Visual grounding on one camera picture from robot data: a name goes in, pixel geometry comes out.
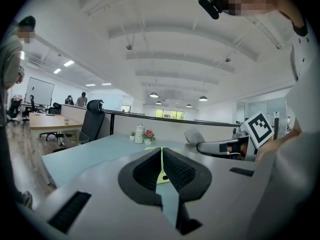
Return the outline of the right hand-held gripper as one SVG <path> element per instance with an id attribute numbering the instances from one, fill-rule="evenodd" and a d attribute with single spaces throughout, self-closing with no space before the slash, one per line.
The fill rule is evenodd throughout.
<path id="1" fill-rule="evenodd" d="M 260 147 L 273 135 L 267 117 L 259 111 L 233 130 L 232 139 L 198 143 L 196 149 L 210 157 L 244 157 L 245 161 L 255 161 Z"/>

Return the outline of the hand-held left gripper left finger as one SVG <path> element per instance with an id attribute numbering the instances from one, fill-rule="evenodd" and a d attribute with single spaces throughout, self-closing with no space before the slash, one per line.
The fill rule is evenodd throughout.
<path id="1" fill-rule="evenodd" d="M 34 212 L 57 240 L 177 240 L 156 193 L 161 150 L 144 150 L 86 169 Z"/>

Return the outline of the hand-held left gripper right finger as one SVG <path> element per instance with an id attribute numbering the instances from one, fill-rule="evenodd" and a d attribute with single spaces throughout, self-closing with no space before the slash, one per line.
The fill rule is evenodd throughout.
<path id="1" fill-rule="evenodd" d="M 272 159 L 260 163 L 163 150 L 163 168 L 178 193 L 174 229 L 164 240 L 252 240 L 254 213 L 268 184 Z"/>

